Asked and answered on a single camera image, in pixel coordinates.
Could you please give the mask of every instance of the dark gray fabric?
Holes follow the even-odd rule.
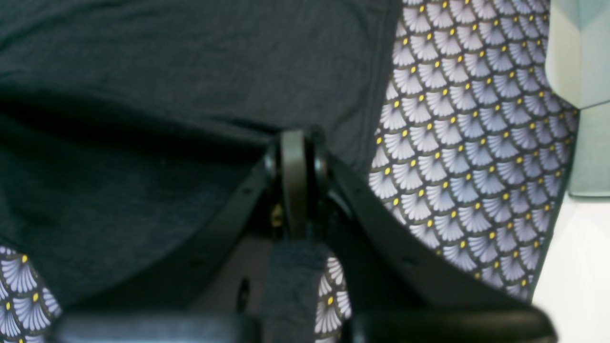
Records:
[[[394,0],[0,2],[0,243],[70,305],[204,227],[279,129],[321,125],[364,177],[397,18]]]

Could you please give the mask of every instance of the fan pattern fabric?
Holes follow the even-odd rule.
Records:
[[[545,77],[549,0],[404,0],[369,183],[438,255],[530,300],[571,164],[578,111]],[[317,343],[351,315],[331,256]]]

